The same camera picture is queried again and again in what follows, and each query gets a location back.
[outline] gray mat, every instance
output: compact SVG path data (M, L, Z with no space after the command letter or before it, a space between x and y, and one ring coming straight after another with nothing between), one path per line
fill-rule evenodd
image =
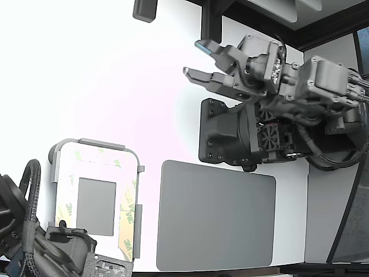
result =
M209 271L269 266L275 200L274 177L165 161L158 269Z

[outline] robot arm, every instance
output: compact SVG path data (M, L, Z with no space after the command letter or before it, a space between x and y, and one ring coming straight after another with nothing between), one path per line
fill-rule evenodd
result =
M246 36L237 47L211 40L195 45L225 74L184 68L190 82L242 102L233 108L216 99L202 102L201 161L254 171L261 163L317 156L336 169L366 154L369 82L354 70L321 57L301 67L288 64L285 47L255 36ZM358 134L361 141L355 139ZM325 156L341 151L359 153L344 162Z

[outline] gray rectangle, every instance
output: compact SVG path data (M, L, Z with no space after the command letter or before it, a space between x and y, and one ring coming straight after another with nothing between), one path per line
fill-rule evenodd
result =
M114 235L116 183L80 178L77 228L90 235Z
M274 177L165 161L158 269L212 271L269 266L275 201Z

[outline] white wall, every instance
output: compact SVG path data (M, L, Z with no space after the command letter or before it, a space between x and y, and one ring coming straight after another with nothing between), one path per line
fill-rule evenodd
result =
M322 56L332 62L341 63L347 68L357 70L356 50L352 34L306 51L305 61L314 55Z
M156 271L161 164L168 159L200 163L201 101L236 102L190 84L182 74L183 66L216 70L214 61L194 47L201 32L199 6L160 0L157 19L147 24L132 18L133 3L0 3L0 169L19 182L27 161L40 160L37 215L46 227L55 214L56 187L50 185L47 161L55 143L86 137L133 149L146 166L139 191L141 259L135 270ZM245 34L257 33L223 21L224 44L237 45ZM288 48L288 60L302 63L303 54ZM258 169L277 179L273 265L303 261L307 172L304 160Z

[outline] circuit board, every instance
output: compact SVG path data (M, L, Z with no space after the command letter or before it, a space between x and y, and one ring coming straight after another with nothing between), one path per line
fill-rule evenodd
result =
M82 277L131 277L133 263L89 252Z

